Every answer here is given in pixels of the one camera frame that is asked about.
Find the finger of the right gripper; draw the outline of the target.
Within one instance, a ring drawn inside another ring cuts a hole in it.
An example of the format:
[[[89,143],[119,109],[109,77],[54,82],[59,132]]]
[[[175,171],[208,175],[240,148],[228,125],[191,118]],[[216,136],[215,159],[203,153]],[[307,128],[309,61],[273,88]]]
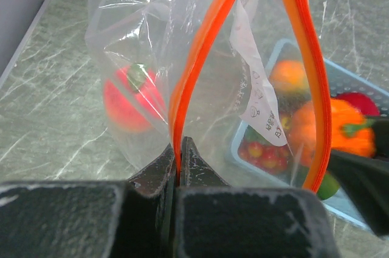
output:
[[[388,117],[373,121],[372,158],[332,149],[328,170],[340,183],[365,223],[378,237],[388,236]]]

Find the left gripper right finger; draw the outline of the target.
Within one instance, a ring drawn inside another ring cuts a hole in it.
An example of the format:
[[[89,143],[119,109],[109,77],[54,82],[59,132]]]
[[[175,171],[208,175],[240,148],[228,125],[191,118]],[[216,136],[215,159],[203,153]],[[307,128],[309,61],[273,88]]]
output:
[[[182,142],[176,257],[339,257],[325,208],[310,191],[231,187]]]

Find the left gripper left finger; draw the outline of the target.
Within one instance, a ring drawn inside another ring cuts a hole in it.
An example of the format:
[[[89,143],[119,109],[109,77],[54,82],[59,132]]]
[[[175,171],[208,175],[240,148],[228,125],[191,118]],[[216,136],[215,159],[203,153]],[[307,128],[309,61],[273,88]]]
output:
[[[1,184],[2,257],[165,257],[171,147],[128,180]]]

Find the red apple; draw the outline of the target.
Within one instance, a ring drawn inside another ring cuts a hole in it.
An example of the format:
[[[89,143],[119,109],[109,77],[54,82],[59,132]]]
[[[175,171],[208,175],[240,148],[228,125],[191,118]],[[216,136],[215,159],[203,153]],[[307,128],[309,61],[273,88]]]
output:
[[[336,99],[350,103],[366,116],[380,116],[380,111],[376,104],[361,92],[345,92],[335,96]]]

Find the pink yellow peach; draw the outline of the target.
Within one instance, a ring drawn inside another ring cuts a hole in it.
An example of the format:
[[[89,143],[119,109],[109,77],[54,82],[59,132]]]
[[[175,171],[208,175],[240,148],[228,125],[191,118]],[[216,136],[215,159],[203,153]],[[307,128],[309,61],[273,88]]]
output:
[[[120,129],[142,133],[152,128],[145,117],[153,120],[164,115],[165,102],[155,84],[156,74],[143,63],[134,63],[116,70],[113,79],[103,84],[106,114]]]

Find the orange green mango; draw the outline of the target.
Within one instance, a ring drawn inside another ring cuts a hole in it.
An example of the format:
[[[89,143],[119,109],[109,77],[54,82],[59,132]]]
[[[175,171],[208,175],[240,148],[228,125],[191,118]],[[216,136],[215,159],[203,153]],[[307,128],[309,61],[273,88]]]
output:
[[[274,89],[284,94],[309,91],[304,64],[298,60],[281,60],[273,67],[269,81]]]

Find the clear orange zip bag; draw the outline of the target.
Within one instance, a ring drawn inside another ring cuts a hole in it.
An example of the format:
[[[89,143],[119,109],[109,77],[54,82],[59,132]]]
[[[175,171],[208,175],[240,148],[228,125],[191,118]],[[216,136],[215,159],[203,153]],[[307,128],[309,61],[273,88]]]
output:
[[[250,75],[244,56],[257,51],[267,64],[282,39],[296,44],[305,67],[320,139],[312,166],[318,168],[329,160],[331,108],[309,0],[88,0],[85,42],[102,85],[107,79],[118,85],[116,70],[143,63],[155,72],[165,102],[160,119],[145,116],[152,128],[142,133],[120,129],[106,114],[135,171],[166,146],[181,170],[182,142],[189,137],[231,185],[279,185],[236,163],[230,147],[249,102],[249,90],[241,87]]]

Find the green lime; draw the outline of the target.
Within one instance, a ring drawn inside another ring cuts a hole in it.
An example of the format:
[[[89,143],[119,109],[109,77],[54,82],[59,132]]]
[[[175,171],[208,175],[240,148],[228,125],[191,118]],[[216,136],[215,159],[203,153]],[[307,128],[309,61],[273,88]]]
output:
[[[334,196],[339,189],[339,182],[329,172],[326,172],[317,191],[317,196],[320,200],[327,200]]]

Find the cherry cluster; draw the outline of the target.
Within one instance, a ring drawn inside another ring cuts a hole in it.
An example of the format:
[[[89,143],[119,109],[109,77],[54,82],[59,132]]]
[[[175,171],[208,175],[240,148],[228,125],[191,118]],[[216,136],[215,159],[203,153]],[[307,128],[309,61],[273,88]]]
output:
[[[272,175],[284,173],[291,153],[287,145],[277,147],[248,126],[238,148],[238,156]]]

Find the light blue plastic basket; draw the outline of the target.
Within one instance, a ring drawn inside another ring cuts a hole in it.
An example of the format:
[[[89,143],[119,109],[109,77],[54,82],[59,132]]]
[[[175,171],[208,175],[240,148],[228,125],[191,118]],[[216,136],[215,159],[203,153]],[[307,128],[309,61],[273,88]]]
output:
[[[241,82],[249,102],[232,139],[232,159],[260,178],[303,187],[321,177],[317,197],[329,210],[376,235],[388,235],[388,109],[378,91],[325,61],[330,76],[331,156],[313,168],[319,138],[305,67],[296,44],[277,42],[267,64],[257,51],[244,56]]]

